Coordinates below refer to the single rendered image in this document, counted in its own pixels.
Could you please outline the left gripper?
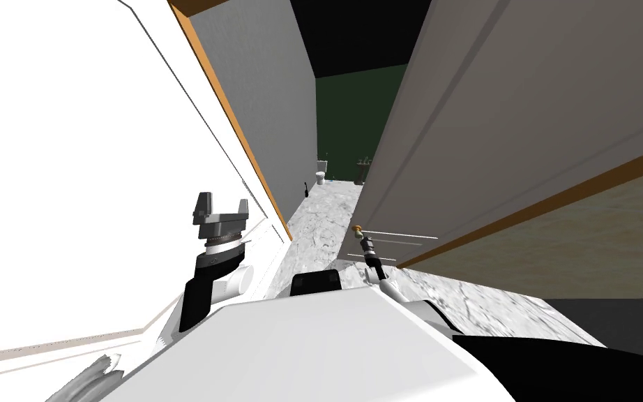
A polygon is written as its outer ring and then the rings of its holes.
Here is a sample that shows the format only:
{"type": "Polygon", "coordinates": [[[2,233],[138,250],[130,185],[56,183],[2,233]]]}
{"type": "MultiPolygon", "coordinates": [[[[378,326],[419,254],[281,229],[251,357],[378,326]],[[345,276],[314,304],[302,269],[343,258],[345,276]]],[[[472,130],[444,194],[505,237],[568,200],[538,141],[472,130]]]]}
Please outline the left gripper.
{"type": "Polygon", "coordinates": [[[212,194],[201,192],[193,211],[193,225],[199,226],[199,239],[242,233],[249,219],[248,199],[241,199],[235,214],[212,214],[212,194]]]}

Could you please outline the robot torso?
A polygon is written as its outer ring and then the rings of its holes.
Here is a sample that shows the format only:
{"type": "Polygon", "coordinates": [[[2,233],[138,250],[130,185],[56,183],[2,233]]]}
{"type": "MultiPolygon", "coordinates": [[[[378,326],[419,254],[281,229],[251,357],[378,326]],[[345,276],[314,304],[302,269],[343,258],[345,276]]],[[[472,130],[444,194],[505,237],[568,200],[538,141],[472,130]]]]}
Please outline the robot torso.
{"type": "Polygon", "coordinates": [[[456,335],[386,284],[230,304],[100,402],[515,402],[456,335]]]}

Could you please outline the white door leaf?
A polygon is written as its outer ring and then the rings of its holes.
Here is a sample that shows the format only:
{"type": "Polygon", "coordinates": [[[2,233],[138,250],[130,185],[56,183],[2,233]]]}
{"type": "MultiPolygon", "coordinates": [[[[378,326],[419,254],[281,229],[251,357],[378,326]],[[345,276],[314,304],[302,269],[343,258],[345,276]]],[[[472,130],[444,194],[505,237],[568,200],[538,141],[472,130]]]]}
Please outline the white door leaf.
{"type": "Polygon", "coordinates": [[[292,236],[192,17],[206,0],[0,0],[0,398],[45,399],[101,355],[131,371],[203,250],[250,203],[263,292],[292,236]]]}

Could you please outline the grey door leaf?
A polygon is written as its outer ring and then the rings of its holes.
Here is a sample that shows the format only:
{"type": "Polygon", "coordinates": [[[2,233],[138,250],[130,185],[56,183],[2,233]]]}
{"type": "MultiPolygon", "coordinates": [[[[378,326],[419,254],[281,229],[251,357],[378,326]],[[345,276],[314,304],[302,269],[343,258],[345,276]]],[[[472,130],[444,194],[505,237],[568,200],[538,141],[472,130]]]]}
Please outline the grey door leaf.
{"type": "Polygon", "coordinates": [[[643,0],[432,0],[352,225],[407,267],[643,165],[643,0]]]}

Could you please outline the dark pedestal sink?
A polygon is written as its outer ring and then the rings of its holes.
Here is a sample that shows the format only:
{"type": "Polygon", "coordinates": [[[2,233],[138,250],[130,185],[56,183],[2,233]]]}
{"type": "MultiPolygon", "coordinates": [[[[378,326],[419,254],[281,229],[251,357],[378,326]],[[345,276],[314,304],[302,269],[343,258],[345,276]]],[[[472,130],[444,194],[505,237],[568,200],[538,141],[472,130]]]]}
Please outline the dark pedestal sink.
{"type": "Polygon", "coordinates": [[[372,160],[370,160],[368,157],[364,157],[364,159],[358,160],[356,166],[358,168],[358,174],[356,176],[356,179],[354,180],[354,184],[357,186],[362,186],[365,182],[365,176],[367,176],[367,171],[370,168],[370,165],[372,163],[372,160]]]}

